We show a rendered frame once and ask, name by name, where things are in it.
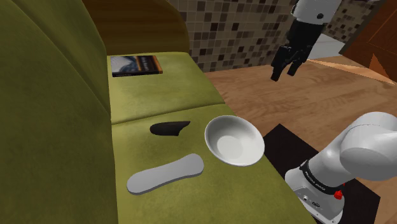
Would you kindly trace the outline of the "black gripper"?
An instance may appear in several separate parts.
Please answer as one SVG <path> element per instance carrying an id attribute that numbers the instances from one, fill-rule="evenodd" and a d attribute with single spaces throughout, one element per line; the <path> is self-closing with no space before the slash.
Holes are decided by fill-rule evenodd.
<path id="1" fill-rule="evenodd" d="M 306 62 L 314 44 L 324 30 L 323 25 L 309 24 L 294 19 L 288 31 L 286 46 L 278 48 L 271 63 L 273 67 L 270 77 L 273 81 L 278 81 L 283 69 L 290 64 L 287 74 L 294 76 L 297 69 Z"/>

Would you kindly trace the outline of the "black robot stand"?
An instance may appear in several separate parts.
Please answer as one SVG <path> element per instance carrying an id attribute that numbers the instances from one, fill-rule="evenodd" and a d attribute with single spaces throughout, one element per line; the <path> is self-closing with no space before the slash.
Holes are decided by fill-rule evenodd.
<path id="1" fill-rule="evenodd" d="M 312 158 L 318 151 L 294 135 L 281 124 L 274 127 L 263 137 L 265 156 L 284 177 L 285 173 Z M 338 224 L 374 224 L 380 197 L 352 179 L 345 184 L 343 191 L 345 205 Z"/>

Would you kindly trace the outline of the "brown wooden door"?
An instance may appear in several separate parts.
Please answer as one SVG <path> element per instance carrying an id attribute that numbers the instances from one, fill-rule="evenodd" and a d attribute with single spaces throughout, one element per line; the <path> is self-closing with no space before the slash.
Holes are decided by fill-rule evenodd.
<path id="1" fill-rule="evenodd" d="M 397 0 L 380 0 L 341 54 L 397 82 Z"/>

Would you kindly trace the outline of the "white bowl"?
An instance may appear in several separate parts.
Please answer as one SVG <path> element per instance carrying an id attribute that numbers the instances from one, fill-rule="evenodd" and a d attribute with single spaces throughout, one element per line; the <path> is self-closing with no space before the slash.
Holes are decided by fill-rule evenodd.
<path id="1" fill-rule="evenodd" d="M 205 128 L 204 139 L 216 158 L 238 167 L 257 163 L 265 152 L 260 131 L 249 121 L 234 115 L 213 118 Z"/>

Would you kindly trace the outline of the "black curved remote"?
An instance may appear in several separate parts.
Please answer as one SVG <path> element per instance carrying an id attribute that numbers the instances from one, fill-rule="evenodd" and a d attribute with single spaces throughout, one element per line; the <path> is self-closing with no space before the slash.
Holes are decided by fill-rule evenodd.
<path id="1" fill-rule="evenodd" d="M 190 121 L 160 122 L 150 127 L 150 132 L 158 136 L 178 136 Z"/>

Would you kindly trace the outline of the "dark blue book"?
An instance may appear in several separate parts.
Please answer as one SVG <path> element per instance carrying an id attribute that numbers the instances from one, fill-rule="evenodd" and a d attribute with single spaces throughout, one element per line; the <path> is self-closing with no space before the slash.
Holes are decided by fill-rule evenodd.
<path id="1" fill-rule="evenodd" d="M 163 69 L 156 56 L 110 56 L 112 77 L 162 74 Z"/>

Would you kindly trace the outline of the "grey flat oblong remote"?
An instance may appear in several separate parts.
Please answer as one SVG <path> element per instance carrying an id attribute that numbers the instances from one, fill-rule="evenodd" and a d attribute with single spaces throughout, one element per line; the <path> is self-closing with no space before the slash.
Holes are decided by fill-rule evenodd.
<path id="1" fill-rule="evenodd" d="M 198 154 L 191 153 L 174 162 L 133 174 L 127 181 L 127 190 L 133 195 L 142 195 L 168 183 L 199 176 L 203 171 L 204 161 Z"/>

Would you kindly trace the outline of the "olive green sofa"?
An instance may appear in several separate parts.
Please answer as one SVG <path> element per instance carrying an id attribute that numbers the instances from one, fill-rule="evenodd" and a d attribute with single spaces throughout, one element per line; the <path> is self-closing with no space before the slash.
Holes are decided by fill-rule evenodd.
<path id="1" fill-rule="evenodd" d="M 266 159 L 207 148 L 231 109 L 187 53 L 162 75 L 113 78 L 82 0 L 0 0 L 0 224 L 316 224 Z M 178 136 L 160 122 L 190 121 Z M 133 174 L 191 153 L 201 175 L 142 195 Z"/>

